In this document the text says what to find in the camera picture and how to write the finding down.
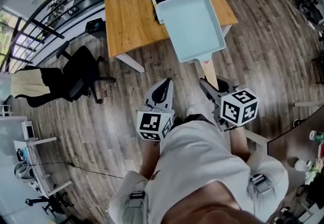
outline brown table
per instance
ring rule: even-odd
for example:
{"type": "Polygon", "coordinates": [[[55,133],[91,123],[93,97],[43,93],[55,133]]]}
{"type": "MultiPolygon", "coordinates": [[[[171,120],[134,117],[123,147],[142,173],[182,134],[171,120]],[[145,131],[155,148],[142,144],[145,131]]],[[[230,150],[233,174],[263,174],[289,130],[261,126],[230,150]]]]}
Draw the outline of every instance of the brown table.
{"type": "Polygon", "coordinates": [[[296,159],[314,163],[317,158],[319,144],[309,139],[312,130],[324,131],[324,106],[296,128],[268,142],[268,155],[281,161],[288,171],[288,193],[305,181],[305,173],[294,168],[296,159]]]}
{"type": "MultiPolygon", "coordinates": [[[[226,0],[211,1],[226,35],[238,21],[226,0]]],[[[105,12],[109,56],[144,72],[126,52],[169,37],[165,26],[154,19],[151,0],[105,0],[105,12]]]]}

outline light blue tray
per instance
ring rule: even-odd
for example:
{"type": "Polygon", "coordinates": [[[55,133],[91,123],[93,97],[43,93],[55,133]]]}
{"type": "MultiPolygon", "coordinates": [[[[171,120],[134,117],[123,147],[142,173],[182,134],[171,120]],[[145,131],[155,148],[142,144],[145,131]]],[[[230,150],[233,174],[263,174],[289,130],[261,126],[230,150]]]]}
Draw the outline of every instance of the light blue tray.
{"type": "Polygon", "coordinates": [[[166,0],[157,9],[180,62],[208,61],[226,47],[211,0],[166,0]]]}

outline forearm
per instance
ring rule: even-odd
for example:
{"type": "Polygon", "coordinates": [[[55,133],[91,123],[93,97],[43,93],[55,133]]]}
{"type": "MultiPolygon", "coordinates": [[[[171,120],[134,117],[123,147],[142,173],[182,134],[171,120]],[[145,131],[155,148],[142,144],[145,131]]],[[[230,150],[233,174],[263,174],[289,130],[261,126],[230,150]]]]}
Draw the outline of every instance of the forearm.
{"type": "Polygon", "coordinates": [[[154,145],[155,142],[153,141],[146,142],[143,163],[140,170],[140,174],[149,180],[151,179],[157,162],[160,159],[160,143],[157,146],[154,145]]]}
{"type": "Polygon", "coordinates": [[[248,140],[244,133],[244,128],[239,127],[229,131],[229,137],[231,142],[231,152],[233,155],[240,157],[246,162],[251,153],[248,147],[248,140]]]}

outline black cable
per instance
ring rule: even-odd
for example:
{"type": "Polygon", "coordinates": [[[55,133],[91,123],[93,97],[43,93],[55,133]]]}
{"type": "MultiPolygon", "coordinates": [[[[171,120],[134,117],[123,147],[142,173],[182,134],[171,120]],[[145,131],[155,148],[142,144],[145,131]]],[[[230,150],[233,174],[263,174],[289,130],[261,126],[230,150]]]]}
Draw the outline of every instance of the black cable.
{"type": "Polygon", "coordinates": [[[116,176],[116,175],[112,175],[112,174],[107,174],[107,173],[100,173],[100,172],[90,171],[90,170],[84,169],[84,168],[82,168],[82,167],[80,167],[80,166],[75,166],[73,163],[70,163],[70,162],[67,162],[67,163],[65,163],[65,162],[55,162],[55,163],[43,163],[43,164],[38,164],[38,163],[37,163],[37,154],[36,154],[35,150],[34,150],[32,147],[28,146],[28,145],[27,145],[26,147],[29,147],[31,150],[33,150],[33,152],[34,152],[34,154],[35,154],[35,157],[36,157],[36,163],[35,163],[34,165],[31,165],[31,166],[36,166],[36,165],[65,164],[65,165],[69,165],[69,166],[71,166],[71,167],[79,168],[79,169],[81,169],[81,170],[83,170],[83,171],[85,171],[85,172],[97,173],[97,174],[107,175],[107,176],[110,176],[110,177],[115,177],[115,178],[118,178],[118,179],[123,179],[122,177],[119,177],[119,176],[116,176]]]}

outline white t-shirt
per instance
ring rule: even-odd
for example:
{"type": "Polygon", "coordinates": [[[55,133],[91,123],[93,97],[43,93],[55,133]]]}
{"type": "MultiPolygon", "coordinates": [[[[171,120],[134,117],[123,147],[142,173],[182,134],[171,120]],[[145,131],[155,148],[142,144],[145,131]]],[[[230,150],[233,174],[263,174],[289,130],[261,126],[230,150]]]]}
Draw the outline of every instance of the white t-shirt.
{"type": "Polygon", "coordinates": [[[254,152],[245,163],[230,153],[219,130],[204,121],[183,124],[167,135],[155,173],[150,181],[127,173],[109,206],[116,224],[160,224],[172,206],[213,181],[225,184],[242,210],[266,221],[288,189],[288,174],[279,161],[254,152]],[[260,194],[251,185],[251,175],[257,173],[267,177],[270,192],[260,194]],[[144,199],[130,200],[132,192],[142,190],[144,199]]]}

